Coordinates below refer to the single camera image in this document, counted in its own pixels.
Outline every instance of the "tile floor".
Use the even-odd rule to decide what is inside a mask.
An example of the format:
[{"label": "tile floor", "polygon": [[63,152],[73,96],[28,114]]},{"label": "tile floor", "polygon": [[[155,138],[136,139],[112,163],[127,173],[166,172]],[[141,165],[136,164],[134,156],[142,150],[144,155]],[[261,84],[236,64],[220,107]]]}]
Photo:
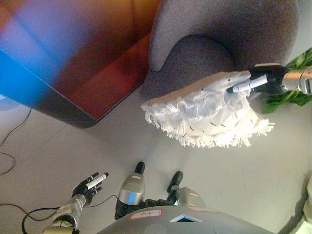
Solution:
[{"label": "tile floor", "polygon": [[[146,198],[165,198],[172,175],[181,170],[181,186],[199,192],[207,205],[274,233],[287,233],[300,214],[302,188],[311,170],[310,104],[302,108],[286,105],[268,115],[276,123],[274,130],[268,136],[254,136],[251,147],[193,149],[180,146],[146,123],[140,109],[143,101],[139,89],[134,91],[89,129],[33,111],[2,148],[16,157],[17,164],[0,177],[0,202],[16,203],[28,211],[59,206],[70,198],[78,182],[94,172],[109,172],[103,190],[94,198],[97,204],[118,194],[126,176],[143,160]],[[27,108],[19,106],[16,112],[22,119]],[[4,120],[10,129],[11,119]],[[84,209],[80,232],[95,234],[112,223],[115,202],[112,198]],[[22,217],[16,208],[0,207],[0,233],[21,233]],[[49,223],[27,220],[26,229],[40,233]]]}]

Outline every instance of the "green leaf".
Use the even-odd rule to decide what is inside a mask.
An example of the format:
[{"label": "green leaf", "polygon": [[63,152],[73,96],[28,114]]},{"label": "green leaf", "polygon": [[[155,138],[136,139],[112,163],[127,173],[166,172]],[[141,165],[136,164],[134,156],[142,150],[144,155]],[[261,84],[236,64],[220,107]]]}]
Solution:
[{"label": "green leaf", "polygon": [[267,105],[265,108],[262,109],[262,113],[263,114],[273,113],[274,111],[277,110],[278,106],[279,106],[279,103],[272,102],[269,105]]},{"label": "green leaf", "polygon": [[302,94],[302,95],[298,95],[297,97],[291,99],[289,102],[290,103],[295,103],[295,104],[297,104],[299,106],[303,106],[303,105],[307,104],[311,100],[312,100],[312,96],[311,95]]}]

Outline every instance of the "black cable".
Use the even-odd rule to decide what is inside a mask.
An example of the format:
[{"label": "black cable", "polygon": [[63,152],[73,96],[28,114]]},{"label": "black cable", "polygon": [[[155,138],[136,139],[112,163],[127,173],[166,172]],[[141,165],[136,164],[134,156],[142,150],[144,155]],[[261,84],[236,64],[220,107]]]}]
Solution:
[{"label": "black cable", "polygon": [[45,210],[57,210],[59,207],[46,207],[46,208],[39,208],[39,209],[35,209],[31,212],[28,212],[25,217],[23,218],[23,221],[21,223],[21,230],[23,231],[24,234],[28,234],[27,231],[25,230],[25,220],[26,218],[33,212],[37,212],[37,211],[45,211]]},{"label": "black cable", "polygon": [[14,130],[16,130],[17,128],[19,128],[20,126],[22,126],[28,119],[28,117],[30,116],[32,109],[30,109],[30,111],[28,112],[28,115],[26,116],[26,118],[24,119],[24,121],[22,123],[20,123],[18,126],[16,126],[15,128],[13,128],[8,135],[6,135],[6,137],[4,138],[4,140],[0,143],[0,147],[5,143],[5,141],[8,139],[8,137],[11,135],[12,132],[14,132]]},{"label": "black cable", "polygon": [[[20,126],[22,126],[22,125],[27,121],[28,117],[30,116],[31,111],[32,111],[32,109],[30,109],[30,111],[28,112],[26,118],[24,119],[24,121],[23,121],[21,124],[19,124],[19,125],[16,126],[15,128],[13,128],[13,129],[6,135],[6,137],[5,137],[5,138],[3,139],[3,141],[0,143],[0,147],[5,143],[5,141],[8,139],[8,137],[9,137],[17,128],[19,128]],[[8,157],[10,157],[10,158],[13,159],[13,165],[12,165],[8,170],[6,170],[5,172],[1,172],[1,173],[0,173],[0,176],[2,176],[2,175],[4,175],[4,174],[9,173],[9,172],[15,167],[16,160],[15,160],[15,158],[14,158],[12,155],[7,154],[7,153],[4,153],[4,152],[0,152],[0,155],[5,155],[5,156],[8,156]]]},{"label": "black cable", "polygon": [[106,201],[108,201],[110,198],[112,197],[116,197],[118,199],[118,197],[116,195],[111,195],[109,198],[105,199],[103,202],[99,203],[98,205],[94,205],[94,206],[86,206],[86,208],[92,208],[92,207],[95,207],[95,206],[99,206],[99,205],[102,205],[103,203],[105,203]]},{"label": "black cable", "polygon": [[[26,212],[22,207],[18,206],[18,205],[15,205],[15,204],[11,204],[11,203],[0,203],[0,206],[14,206],[14,207],[17,207],[19,208],[21,211],[23,211],[25,214],[28,214],[28,212]],[[32,216],[29,215],[29,217],[34,220],[34,221],[45,221],[49,218],[51,218],[53,215],[55,215],[56,212],[54,212],[53,214],[47,216],[46,218],[34,218]]]},{"label": "black cable", "polygon": [[12,155],[9,155],[9,154],[4,153],[4,152],[0,152],[0,155],[5,155],[5,156],[8,156],[8,157],[13,159],[13,165],[8,170],[6,170],[5,172],[1,172],[0,173],[0,176],[2,176],[4,174],[7,174],[8,172],[10,172],[15,167],[16,160],[15,160],[15,158]]}]

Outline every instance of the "gray upholstered chair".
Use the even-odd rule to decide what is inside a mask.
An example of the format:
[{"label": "gray upholstered chair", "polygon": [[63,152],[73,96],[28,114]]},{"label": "gray upholstered chair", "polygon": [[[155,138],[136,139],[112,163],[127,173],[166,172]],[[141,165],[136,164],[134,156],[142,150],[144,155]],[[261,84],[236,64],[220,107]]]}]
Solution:
[{"label": "gray upholstered chair", "polygon": [[141,93],[156,98],[220,71],[284,64],[298,20],[296,0],[163,0]]}]

